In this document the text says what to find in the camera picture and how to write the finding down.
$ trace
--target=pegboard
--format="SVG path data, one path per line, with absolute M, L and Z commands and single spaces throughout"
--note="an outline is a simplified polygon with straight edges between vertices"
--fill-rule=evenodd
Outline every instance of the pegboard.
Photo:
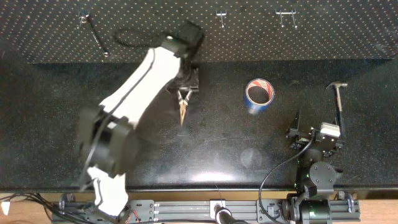
M 145 48 L 126 48 L 113 40 L 116 29 L 130 28 L 125 42 L 148 44 L 184 20 L 201 26 L 206 38 L 200 62 L 394 58 L 398 53 L 396 0 L 117 1 L 3 0 L 0 35 L 31 63 L 140 62 Z M 296 10 L 283 16 L 275 11 Z M 227 15 L 221 27 L 216 10 Z M 105 58 L 88 26 L 78 28 L 79 12 L 110 52 Z

